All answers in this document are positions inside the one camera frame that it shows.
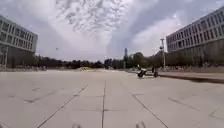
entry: street lamp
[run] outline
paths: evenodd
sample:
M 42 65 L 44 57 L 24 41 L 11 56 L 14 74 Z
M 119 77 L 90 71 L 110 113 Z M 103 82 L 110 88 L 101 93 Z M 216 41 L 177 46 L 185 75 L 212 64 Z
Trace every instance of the street lamp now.
M 160 47 L 160 49 L 163 52 L 163 70 L 165 70 L 166 68 L 166 58 L 165 58 L 165 47 L 164 47 L 164 39 L 160 39 L 162 41 L 162 46 Z

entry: paved ground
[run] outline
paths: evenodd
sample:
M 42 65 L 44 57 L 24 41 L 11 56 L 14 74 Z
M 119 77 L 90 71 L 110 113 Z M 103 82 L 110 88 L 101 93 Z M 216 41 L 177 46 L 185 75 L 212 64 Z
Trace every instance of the paved ground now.
M 0 73 L 3 128 L 223 128 L 223 99 L 221 84 L 125 72 Z

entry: building facade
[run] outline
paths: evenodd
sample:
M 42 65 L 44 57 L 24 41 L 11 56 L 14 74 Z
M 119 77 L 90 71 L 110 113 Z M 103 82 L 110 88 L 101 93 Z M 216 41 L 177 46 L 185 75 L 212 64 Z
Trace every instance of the building facade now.
M 28 64 L 36 52 L 37 40 L 37 34 L 0 15 L 0 64 Z
M 174 32 L 166 40 L 169 53 L 182 51 L 194 62 L 206 61 L 208 56 L 224 58 L 224 7 Z

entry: motorcycle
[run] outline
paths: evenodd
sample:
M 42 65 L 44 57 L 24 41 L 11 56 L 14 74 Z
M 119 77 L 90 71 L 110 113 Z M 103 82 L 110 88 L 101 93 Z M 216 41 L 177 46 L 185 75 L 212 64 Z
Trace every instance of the motorcycle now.
M 158 77 L 159 76 L 159 73 L 158 73 L 158 70 L 155 69 L 154 71 L 152 71 L 152 73 L 149 73 L 149 70 L 147 69 L 140 69 L 140 71 L 137 73 L 137 76 L 139 78 L 142 78 L 143 76 L 153 76 L 153 77 Z

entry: distant building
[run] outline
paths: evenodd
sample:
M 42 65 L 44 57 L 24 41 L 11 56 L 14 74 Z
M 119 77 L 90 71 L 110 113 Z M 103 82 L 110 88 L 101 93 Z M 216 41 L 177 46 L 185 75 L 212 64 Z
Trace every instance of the distant building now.
M 0 15 L 0 64 L 28 64 L 36 52 L 38 35 Z
M 223 59 L 224 7 L 174 32 L 166 40 L 169 53 L 182 51 L 193 62 Z

